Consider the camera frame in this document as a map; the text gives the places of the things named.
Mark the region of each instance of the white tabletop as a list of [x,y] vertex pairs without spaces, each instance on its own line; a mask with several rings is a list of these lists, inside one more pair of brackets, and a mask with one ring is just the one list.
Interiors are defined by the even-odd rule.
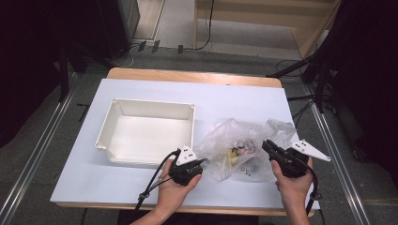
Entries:
[[[293,123],[282,88],[103,79],[51,202],[120,208],[138,203],[138,194],[145,190],[155,170],[111,163],[94,145],[113,98],[194,104],[193,144],[202,141],[215,125],[229,118],[261,125],[269,118]],[[292,141],[298,140],[295,134]],[[155,189],[144,204],[156,204],[157,197]],[[216,182],[205,176],[182,205],[182,209],[195,207],[283,209],[273,182],[247,183],[234,179]],[[319,209],[318,202],[313,209]]]

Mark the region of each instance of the forearm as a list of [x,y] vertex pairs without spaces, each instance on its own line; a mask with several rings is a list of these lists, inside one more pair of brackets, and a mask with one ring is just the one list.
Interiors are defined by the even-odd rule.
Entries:
[[286,209],[290,225],[310,225],[305,207],[290,207]]
[[158,212],[156,209],[150,211],[145,216],[131,223],[131,225],[161,225],[171,215]]

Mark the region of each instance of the white plastic bin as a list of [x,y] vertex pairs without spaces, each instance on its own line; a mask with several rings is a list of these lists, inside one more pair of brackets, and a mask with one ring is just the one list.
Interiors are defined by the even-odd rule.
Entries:
[[116,163],[157,168],[184,144],[191,147],[193,104],[113,99],[95,146]]

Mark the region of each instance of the wooden table edge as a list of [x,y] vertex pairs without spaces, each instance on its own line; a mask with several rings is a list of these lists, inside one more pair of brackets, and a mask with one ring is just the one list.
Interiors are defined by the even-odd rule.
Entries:
[[247,85],[282,88],[276,78],[242,76],[214,72],[190,72],[162,69],[121,68],[109,70],[107,79],[124,79],[139,81],[179,82],[179,83],[216,83],[225,85]]
[[[135,204],[130,203],[81,203],[81,202],[56,202],[62,207],[80,207],[80,208],[107,208],[118,210],[134,210]],[[152,210],[155,205],[143,204],[140,210]],[[204,206],[181,206],[178,213],[198,213],[198,214],[224,214],[224,215],[246,215],[246,216],[286,216],[284,209],[277,208],[248,208],[248,207],[204,207]],[[314,215],[312,209],[308,217]]]

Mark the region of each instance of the clear plastic bag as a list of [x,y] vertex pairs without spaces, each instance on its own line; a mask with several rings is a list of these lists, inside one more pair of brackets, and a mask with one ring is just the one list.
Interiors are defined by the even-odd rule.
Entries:
[[270,139],[285,148],[295,133],[291,123],[275,119],[262,126],[231,118],[208,133],[193,151],[207,158],[202,163],[204,173],[217,181],[231,176],[245,182],[272,181],[275,178],[262,143]]

